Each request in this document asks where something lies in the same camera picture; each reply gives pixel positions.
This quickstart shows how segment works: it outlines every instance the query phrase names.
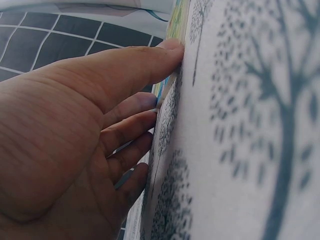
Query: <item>hand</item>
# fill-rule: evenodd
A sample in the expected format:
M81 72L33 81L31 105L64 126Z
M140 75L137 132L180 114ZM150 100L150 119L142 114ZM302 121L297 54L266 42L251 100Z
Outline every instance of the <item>hand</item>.
M183 51L174 39L112 49L0 83L0 239L117 238L148 166L114 185L149 150L156 121L155 96L137 92Z

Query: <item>black tile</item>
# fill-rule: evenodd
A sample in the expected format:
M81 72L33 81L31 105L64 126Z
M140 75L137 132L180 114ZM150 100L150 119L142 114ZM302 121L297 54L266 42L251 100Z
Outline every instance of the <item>black tile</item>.
M163 41L163 39L162 38L159 38L159 37L153 37L153 39L152 39L152 42L151 42L151 45L150 45L150 47L155 47L155 46L157 46L159 43L161 43Z
M18 76L18 73L0 69L0 82Z
M51 29L57 20L57 15L48 13L28 12L21 26Z
M115 188L115 189L120 188L120 187L130 178L130 176L132 175L133 172L134 172L134 171L132 171L132 170L127 171L127 172L122 176L122 178L116 183L116 185L114 185L114 188Z
M108 45L108 44L104 44L104 43L101 43L101 42L95 42L92 45L92 48L90 49L89 54L95 54L95 53L98 53L98 52L101 52L101 51L104 51L104 50L108 50L108 49L117 49L117 47L116 46L111 46L111 45Z
M127 219L124 220L124 222L122 223L121 227L125 229L126 225L127 225Z
M125 230L121 230L120 234L119 234L119 237L118 237L118 240L123 240L124 237L125 237Z
M46 35L45 31L17 29L10 39L0 65L28 72Z
M98 40L108 43L128 46L147 46L151 36L126 27L104 23L97 37Z
M58 60L84 56L91 42L78 37L51 33L41 48L34 69Z
M144 89L142 89L142 92L151 93L152 92L152 85L145 86Z
M94 38L100 24L100 21L62 15L56 23L54 30Z
M9 37L14 30L14 27L0 27L0 56L3 54Z
M0 24L18 25L24 17L24 12L5 11L0 18Z

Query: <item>white page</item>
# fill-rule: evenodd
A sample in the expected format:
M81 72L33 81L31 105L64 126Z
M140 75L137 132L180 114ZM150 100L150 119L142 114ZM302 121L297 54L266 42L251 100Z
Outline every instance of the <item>white page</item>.
M319 17L316 0L191 1L141 239L317 239Z

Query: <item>finger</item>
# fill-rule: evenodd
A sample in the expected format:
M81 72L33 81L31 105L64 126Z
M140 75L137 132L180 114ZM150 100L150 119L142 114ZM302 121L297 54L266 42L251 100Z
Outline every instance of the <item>finger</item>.
M113 184L116 184L125 172L135 166L146 155L151 148L152 139L153 135L150 132L146 132L107 159Z
M148 165L140 163L134 169L130 178L117 190L117 198L120 204L121 216L126 216L136 202L147 182Z
M155 112L145 111L102 130L100 143L104 154L109 156L117 148L135 140L153 128L156 124L156 118Z
M119 103L103 116L103 128L107 128L135 114L154 109L157 97L149 92L138 92Z
M160 47L110 49L58 61L36 70L48 79L78 92L107 113L148 84L162 81L182 61L184 48L177 39Z

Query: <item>tree drawing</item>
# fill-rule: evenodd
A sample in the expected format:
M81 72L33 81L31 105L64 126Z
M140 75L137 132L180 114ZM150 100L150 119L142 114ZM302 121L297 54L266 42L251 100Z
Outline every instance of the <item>tree drawing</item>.
M190 240L193 198L189 191L189 168L181 150L175 150L170 158L157 199L150 239Z
M257 185L263 186L268 166L277 164L261 237L276 240L289 191L308 186L312 170L306 163L319 144L297 144L297 116L305 113L311 126L318 123L319 88L314 84L320 80L320 0L229 0L224 18L212 75L213 140L228 146L219 161L232 166L234 178L246 180L254 166ZM298 44L301 36L303 44ZM302 102L308 102L303 109ZM268 134L273 129L279 138ZM292 184L294 166L304 172L297 176L298 186Z
M199 56L199 50L201 45L201 38L202 38L205 21L213 5L212 1L213 0L197 0L193 8L189 38L192 44L194 44L198 38L199 40L198 40L198 46L196 50L192 86L194 86L196 82L198 56Z
M158 138L158 162L155 169L154 179L153 179L153 186L152 186L152 193L151 198L153 197L154 193L154 187L157 177L157 172L160 164L160 159L163 153L167 150L170 140L171 140L171 134L174 130L175 123L178 117L178 107L179 107L179 101L180 101L180 91L181 91L181 85L182 85L182 71L178 75L177 79L173 83L172 89L170 90L168 96L167 96L167 102L166 104L161 108L161 112L159 115L159 119L162 118L160 126L156 126L156 129L158 128L159 131L159 138Z

